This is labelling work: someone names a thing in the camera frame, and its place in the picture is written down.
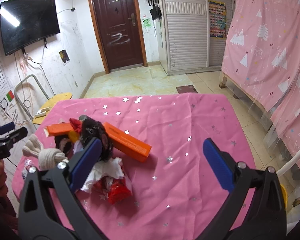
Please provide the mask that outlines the left hand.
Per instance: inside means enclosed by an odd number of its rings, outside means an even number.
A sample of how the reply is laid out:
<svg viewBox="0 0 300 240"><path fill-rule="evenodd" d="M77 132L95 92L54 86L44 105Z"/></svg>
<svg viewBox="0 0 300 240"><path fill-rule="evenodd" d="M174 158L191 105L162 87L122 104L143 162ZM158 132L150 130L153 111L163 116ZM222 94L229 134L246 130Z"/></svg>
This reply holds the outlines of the left hand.
<svg viewBox="0 0 300 240"><path fill-rule="evenodd" d="M5 172L4 161L0 160L0 197L6 197L8 193L8 187L6 185L7 174Z"/></svg>

